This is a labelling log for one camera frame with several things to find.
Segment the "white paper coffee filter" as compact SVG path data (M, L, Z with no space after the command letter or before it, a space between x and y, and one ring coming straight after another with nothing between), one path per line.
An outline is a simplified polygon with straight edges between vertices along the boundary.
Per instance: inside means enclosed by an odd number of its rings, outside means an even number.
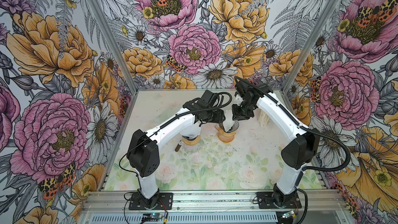
M191 125L180 132L181 136L187 140L194 140L201 134L201 127L198 124Z

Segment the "coffee filter pack orange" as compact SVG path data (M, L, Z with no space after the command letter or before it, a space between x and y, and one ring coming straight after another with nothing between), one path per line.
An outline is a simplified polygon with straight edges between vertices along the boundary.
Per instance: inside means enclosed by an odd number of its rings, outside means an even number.
M270 117L266 112L264 112L264 111L260 112L260 114L258 116L258 122L261 127L266 127L267 124L269 123L269 119L270 119Z

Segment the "wooden ring holder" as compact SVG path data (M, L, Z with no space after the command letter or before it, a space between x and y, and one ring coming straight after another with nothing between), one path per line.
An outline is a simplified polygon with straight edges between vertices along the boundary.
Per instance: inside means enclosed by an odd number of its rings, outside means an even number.
M183 141L184 144L186 144L188 146L194 146L197 143L199 143L199 141L201 140L201 136L198 135L198 136L196 136L194 138L190 138L190 137L187 137L187 136L182 136L181 140Z

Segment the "clear glass carafe brown handle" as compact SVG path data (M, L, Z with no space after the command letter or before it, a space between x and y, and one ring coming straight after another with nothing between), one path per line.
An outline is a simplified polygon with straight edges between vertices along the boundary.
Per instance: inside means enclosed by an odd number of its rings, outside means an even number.
M182 140L180 140L175 148L175 152L179 152L182 149L182 151L184 151L184 152L194 153L194 152L198 152L201 148L202 148L201 143L189 145L189 144L184 143Z

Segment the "grey ribbed dripper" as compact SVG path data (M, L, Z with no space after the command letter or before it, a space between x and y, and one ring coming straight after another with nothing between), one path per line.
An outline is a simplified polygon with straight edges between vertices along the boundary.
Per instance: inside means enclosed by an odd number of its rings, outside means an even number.
M224 121L223 123L219 124L219 127L225 133L232 133L239 128L239 121L237 120Z

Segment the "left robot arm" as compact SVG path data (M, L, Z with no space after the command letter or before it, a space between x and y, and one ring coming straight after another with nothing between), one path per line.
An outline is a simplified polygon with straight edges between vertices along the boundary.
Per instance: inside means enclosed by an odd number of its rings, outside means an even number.
M161 196L156 184L155 171L160 165L161 149L178 134L190 141L199 139L203 124L225 121L223 108L231 102L232 96L228 92L206 90L201 97L187 101L175 115L160 125L133 133L125 156L140 187L131 196L130 210L154 209L162 199L172 199L172 194Z

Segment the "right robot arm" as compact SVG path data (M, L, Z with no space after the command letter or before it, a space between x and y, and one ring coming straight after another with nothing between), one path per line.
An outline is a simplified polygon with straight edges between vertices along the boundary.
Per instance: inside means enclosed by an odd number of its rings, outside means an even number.
M267 84L256 86L238 76L234 79L237 103L232 105L232 119L242 121L253 118L254 110L259 108L270 117L287 140L286 147L281 151L285 165L272 193L275 207L286 207L296 199L304 169L315 156L320 138L314 134L314 129L309 129L292 115Z

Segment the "orange glass pitcher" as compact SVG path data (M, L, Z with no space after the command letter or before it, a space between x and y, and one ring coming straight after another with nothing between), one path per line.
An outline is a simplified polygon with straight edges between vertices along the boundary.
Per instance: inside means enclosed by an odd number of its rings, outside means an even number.
M217 130L217 137L220 141L224 143L230 143L235 139L235 135L237 131L232 131L232 132L225 132L219 125L215 126Z

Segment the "green circuit board left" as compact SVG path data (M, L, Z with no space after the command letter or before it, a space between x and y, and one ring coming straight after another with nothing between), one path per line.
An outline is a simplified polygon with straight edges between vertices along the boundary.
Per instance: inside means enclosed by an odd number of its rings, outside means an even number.
M164 218L165 218L165 215L163 215L163 214L146 213L146 214L143 214L141 222L150 222L150 221L158 222L158 221L163 220Z

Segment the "green circuit board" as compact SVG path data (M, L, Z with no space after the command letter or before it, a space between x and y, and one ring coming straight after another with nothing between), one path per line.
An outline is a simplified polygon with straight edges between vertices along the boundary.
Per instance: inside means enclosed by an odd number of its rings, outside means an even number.
M295 211L288 211L282 214L281 218L295 218Z
M146 213L146 214L143 214L141 222L150 222L150 221L158 222L158 221L163 220L164 218L165 218L165 215L163 215L163 214Z

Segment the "green circuit board right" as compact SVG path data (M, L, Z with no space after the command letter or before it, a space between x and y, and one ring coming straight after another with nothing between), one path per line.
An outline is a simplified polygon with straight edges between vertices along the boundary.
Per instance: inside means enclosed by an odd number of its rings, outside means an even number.
M295 211L288 211L282 214L281 218L295 218Z

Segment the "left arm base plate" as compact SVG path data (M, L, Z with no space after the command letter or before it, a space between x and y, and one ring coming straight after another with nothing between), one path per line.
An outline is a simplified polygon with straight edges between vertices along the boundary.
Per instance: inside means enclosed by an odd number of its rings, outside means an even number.
M135 191L129 198L129 207L131 211L149 211L149 210L171 210L173 205L173 193L158 192L150 199L146 199L140 192Z

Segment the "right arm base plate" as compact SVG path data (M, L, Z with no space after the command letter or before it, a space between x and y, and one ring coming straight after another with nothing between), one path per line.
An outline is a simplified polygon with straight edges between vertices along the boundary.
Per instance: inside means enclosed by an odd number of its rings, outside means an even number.
M260 191L256 193L256 199L260 209L300 209L298 193L295 191L290 195L279 192Z

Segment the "aluminium front rail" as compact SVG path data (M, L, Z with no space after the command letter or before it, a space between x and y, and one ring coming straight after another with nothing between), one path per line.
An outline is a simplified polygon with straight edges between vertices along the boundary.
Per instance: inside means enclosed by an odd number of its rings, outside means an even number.
M309 211L344 211L345 201L337 190L306 189ZM172 212L259 211L255 190L173 191L173 198L163 201ZM82 212L128 213L128 191L99 191L89 194Z

